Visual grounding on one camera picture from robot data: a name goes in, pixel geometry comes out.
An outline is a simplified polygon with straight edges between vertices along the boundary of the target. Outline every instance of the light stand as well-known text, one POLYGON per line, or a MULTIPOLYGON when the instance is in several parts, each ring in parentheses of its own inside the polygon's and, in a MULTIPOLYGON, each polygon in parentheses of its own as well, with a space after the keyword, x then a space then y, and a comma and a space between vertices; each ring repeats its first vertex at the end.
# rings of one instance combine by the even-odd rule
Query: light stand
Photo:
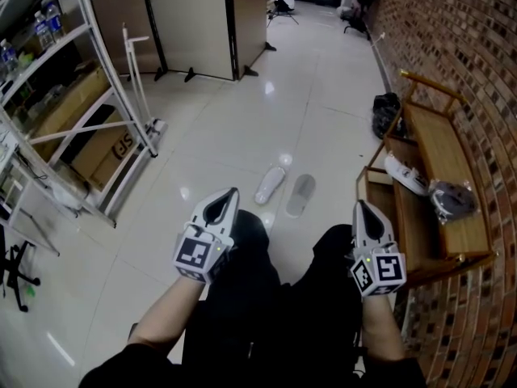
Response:
POLYGON ((296 23, 298 26, 300 26, 300 24, 296 21, 296 19, 291 16, 291 13, 289 13, 288 11, 281 13, 279 11, 278 5, 277 5, 275 7, 275 9, 273 10, 273 12, 269 15, 269 23, 267 24, 267 27, 269 27, 269 25, 271 24, 271 22, 273 21, 273 19, 275 17, 290 17, 294 21, 294 23, 296 23))

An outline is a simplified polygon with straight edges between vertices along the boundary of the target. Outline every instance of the plastic bottle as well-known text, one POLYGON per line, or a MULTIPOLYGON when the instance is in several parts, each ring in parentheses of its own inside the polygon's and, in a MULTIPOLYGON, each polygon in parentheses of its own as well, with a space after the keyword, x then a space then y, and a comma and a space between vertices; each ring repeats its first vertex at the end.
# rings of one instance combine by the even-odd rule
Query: plastic bottle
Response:
POLYGON ((41 11, 37 11, 34 14, 34 17, 36 18, 36 24, 34 28, 38 38, 40 39, 41 49, 46 50, 54 44, 52 33, 50 32, 50 29, 47 25, 47 20, 41 14, 41 11))
POLYGON ((18 58, 16 57, 15 48, 5 39, 0 42, 0 46, 2 46, 2 61, 7 68, 7 72, 15 74, 18 71, 18 58))
POLYGON ((63 25, 61 24, 61 12, 57 7, 56 0, 49 0, 47 4, 47 25, 55 41, 58 41, 65 35, 63 25))

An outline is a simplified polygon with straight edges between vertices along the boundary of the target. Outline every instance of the red brick wall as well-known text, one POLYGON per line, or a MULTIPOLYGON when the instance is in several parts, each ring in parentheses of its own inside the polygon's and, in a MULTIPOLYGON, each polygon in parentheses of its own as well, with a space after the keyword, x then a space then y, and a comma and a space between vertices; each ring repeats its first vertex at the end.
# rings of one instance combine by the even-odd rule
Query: red brick wall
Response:
MULTIPOLYGON (((392 88, 400 68, 462 93, 454 124, 466 146, 499 257, 417 289, 408 347, 430 386, 501 386, 517 362, 517 0, 380 0, 370 28, 392 88)), ((443 106, 420 90, 420 102, 443 106)))

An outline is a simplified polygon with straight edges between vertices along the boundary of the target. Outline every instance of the beige panel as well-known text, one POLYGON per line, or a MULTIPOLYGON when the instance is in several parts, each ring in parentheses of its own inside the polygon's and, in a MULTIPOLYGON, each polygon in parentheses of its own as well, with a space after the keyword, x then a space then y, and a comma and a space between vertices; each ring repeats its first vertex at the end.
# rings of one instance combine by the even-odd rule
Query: beige panel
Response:
POLYGON ((171 70, 233 79, 225 0, 151 0, 171 70))
MULTIPOLYGON (((82 23, 78 0, 59 0, 66 13, 66 27, 74 28, 82 23)), ((138 68, 142 73, 154 73, 160 60, 145 8, 145 0, 92 0, 95 17, 103 34, 104 44, 111 61, 119 74, 128 73, 128 60, 124 50, 122 23, 126 22, 129 36, 149 36, 145 42, 135 44, 138 68)), ((94 48, 87 35, 74 41, 83 59, 96 58, 94 48)))
POLYGON ((233 0, 239 78, 251 66, 266 43, 266 0, 233 0))

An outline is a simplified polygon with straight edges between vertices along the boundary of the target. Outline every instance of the black bag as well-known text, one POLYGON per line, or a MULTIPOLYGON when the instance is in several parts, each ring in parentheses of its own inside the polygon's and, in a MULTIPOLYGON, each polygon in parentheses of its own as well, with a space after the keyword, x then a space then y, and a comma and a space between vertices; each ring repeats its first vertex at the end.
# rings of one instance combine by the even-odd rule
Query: black bag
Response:
MULTIPOLYGON (((373 101, 372 131, 380 139, 388 132, 395 116, 401 108, 401 102, 397 94, 388 92, 385 95, 378 95, 373 101)), ((397 124, 395 133, 399 137, 406 135, 406 126, 403 120, 397 124)))

